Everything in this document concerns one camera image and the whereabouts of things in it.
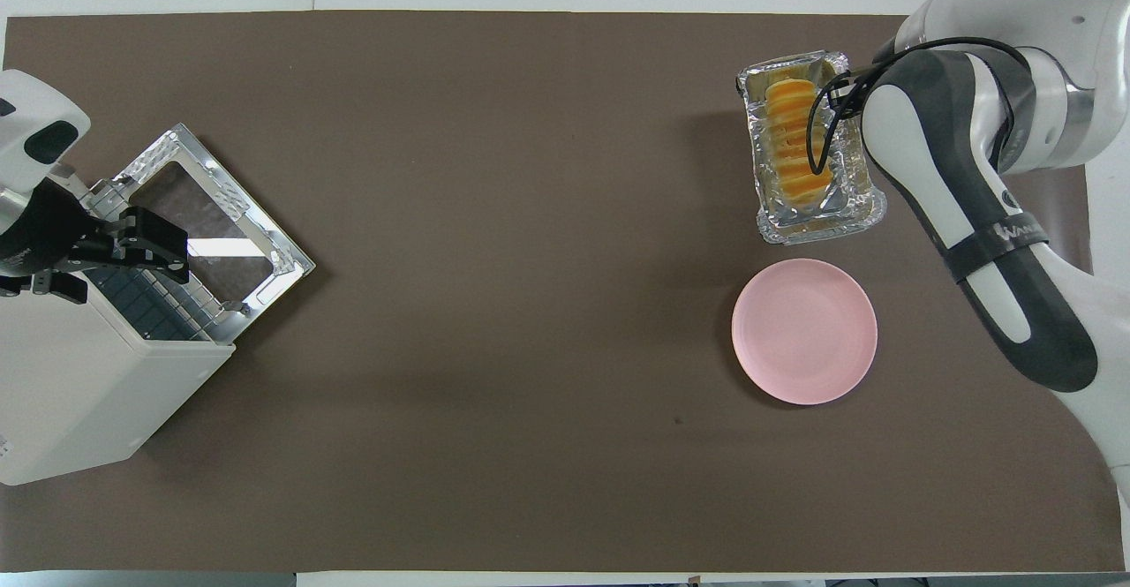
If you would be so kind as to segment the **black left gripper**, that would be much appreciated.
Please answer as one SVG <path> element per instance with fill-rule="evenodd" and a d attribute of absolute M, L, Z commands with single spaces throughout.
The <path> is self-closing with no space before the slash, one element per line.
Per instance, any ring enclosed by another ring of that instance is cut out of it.
<path fill-rule="evenodd" d="M 54 295 L 88 301 L 88 282 L 72 271 L 148 270 L 186 284 L 186 230 L 140 206 L 116 221 L 89 215 L 62 185 L 40 184 L 1 236 L 1 295 Z"/>

